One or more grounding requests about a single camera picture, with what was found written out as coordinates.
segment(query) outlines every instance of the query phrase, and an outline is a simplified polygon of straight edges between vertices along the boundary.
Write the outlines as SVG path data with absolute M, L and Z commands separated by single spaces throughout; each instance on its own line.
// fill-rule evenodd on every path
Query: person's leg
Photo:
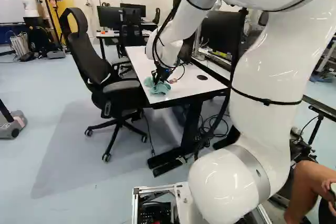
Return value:
M 301 161 L 294 170 L 294 181 L 289 206 L 284 218 L 287 224 L 299 224 L 303 217 L 314 207 L 318 195 L 331 200 L 322 182 L 336 177 L 336 171 L 311 161 Z

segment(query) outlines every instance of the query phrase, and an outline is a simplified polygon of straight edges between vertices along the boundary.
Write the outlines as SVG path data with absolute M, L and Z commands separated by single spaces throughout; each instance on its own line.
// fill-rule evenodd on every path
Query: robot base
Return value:
M 157 187 L 136 187 L 132 195 L 132 224 L 209 224 L 193 202 L 188 182 Z M 259 205 L 236 224 L 271 224 Z
M 21 110 L 12 111 L 11 116 L 14 121 L 8 122 L 0 113 L 0 138 L 16 138 L 20 131 L 27 125 L 27 119 Z

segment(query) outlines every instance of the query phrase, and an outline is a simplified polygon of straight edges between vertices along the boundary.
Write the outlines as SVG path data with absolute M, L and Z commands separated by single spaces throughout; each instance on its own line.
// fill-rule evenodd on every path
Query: computer monitor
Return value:
M 100 26 L 120 30 L 123 15 L 122 8 L 97 6 L 97 11 Z
M 123 10 L 123 24 L 140 25 L 141 24 L 141 10 L 138 8 L 122 8 Z
M 196 32 L 194 32 L 189 38 L 183 40 L 183 45 L 178 53 L 178 57 L 185 63 L 189 63 L 191 61 L 195 37 Z
M 202 43 L 214 51 L 235 55 L 243 32 L 241 19 L 239 12 L 210 11 L 202 22 Z
M 120 7 L 140 9 L 141 10 L 141 17 L 146 17 L 146 6 L 145 5 L 133 5 L 133 4 L 120 3 Z

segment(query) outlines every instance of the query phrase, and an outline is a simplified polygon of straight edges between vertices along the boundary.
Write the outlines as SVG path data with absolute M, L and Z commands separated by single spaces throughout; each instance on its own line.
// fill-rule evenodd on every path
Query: person's knee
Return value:
M 300 178 L 308 177 L 309 173 L 311 172 L 312 165 L 314 165 L 314 162 L 312 161 L 307 160 L 300 161 L 294 169 L 294 179 L 298 177 Z

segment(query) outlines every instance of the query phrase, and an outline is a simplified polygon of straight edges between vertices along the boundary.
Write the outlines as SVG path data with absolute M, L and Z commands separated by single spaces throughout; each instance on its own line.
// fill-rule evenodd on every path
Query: chair armrest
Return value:
M 127 64 L 127 63 L 131 63 L 130 59 L 129 58 L 120 58 L 114 62 L 112 62 L 112 67 L 114 66 L 120 66 L 122 64 Z
M 107 94 L 110 92 L 122 91 L 127 89 L 138 89 L 139 87 L 140 82 L 137 79 L 130 78 L 106 85 L 103 88 L 103 93 Z

